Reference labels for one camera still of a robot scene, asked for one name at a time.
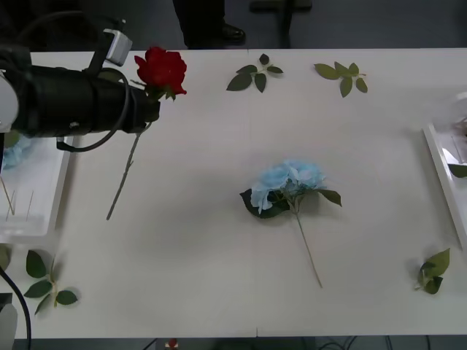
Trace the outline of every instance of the person's leg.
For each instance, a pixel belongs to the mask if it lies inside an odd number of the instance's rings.
[[[185,44],[208,47],[212,40],[237,42],[244,39],[241,29],[225,24],[224,0],[173,0]]]

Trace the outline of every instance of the white tray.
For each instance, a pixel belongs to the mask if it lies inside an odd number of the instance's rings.
[[[46,236],[55,228],[68,160],[69,153],[59,151],[54,138],[34,139],[24,161],[2,171],[15,215],[0,185],[0,243]]]
[[[433,124],[427,125],[423,131],[460,243],[463,250],[467,251],[467,178],[459,179],[453,176],[447,162],[447,157],[456,155],[458,148],[452,134],[438,132]]]

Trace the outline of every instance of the black shoe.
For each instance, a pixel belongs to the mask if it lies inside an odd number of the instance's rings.
[[[247,37],[240,28],[224,23],[222,26],[221,37],[226,44],[241,44]]]

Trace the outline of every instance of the flower stem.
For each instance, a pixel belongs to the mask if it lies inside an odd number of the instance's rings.
[[[109,221],[110,217],[112,216],[115,205],[117,204],[118,198],[120,197],[120,194],[122,192],[123,185],[125,184],[126,177],[128,176],[128,171],[130,170],[130,167],[133,164],[133,154],[134,154],[134,151],[136,150],[136,146],[138,144],[139,138],[150,126],[151,126],[151,123],[149,123],[147,127],[141,133],[138,133],[136,135],[136,138],[134,139],[133,146],[130,151],[130,155],[128,156],[128,160],[126,161],[126,167],[125,167],[125,172],[123,173],[122,181],[120,181],[120,186],[118,187],[117,193],[115,193],[114,200],[112,202],[112,205],[110,206],[109,213],[107,214],[107,221]]]
[[[318,280],[318,283],[320,284],[320,287],[323,288],[323,285],[321,284],[320,277],[318,276],[318,271],[316,270],[316,267],[314,266],[314,262],[313,262],[313,258],[312,258],[312,253],[311,253],[310,250],[309,250],[308,242],[306,241],[304,229],[303,229],[302,226],[301,226],[301,221],[300,221],[300,217],[299,217],[299,215],[298,215],[298,212],[297,212],[296,210],[293,210],[293,214],[294,214],[295,217],[297,218],[298,226],[300,226],[301,235],[302,235],[303,238],[304,238],[306,250],[308,250],[309,259],[310,259],[310,261],[312,262],[313,271],[314,271],[314,274],[316,275],[316,279]]]

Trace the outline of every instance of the blue hydrangea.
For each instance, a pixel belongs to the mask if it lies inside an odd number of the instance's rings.
[[[298,189],[325,188],[325,176],[316,164],[303,163],[299,160],[285,160],[282,164],[272,166],[263,171],[257,182],[251,187],[251,205],[263,210],[270,209],[272,203],[268,201],[271,191],[287,189],[291,195]]]
[[[31,148],[32,140],[21,135],[18,142],[12,147],[3,150],[3,162],[1,169],[14,168],[23,161],[23,158]]]

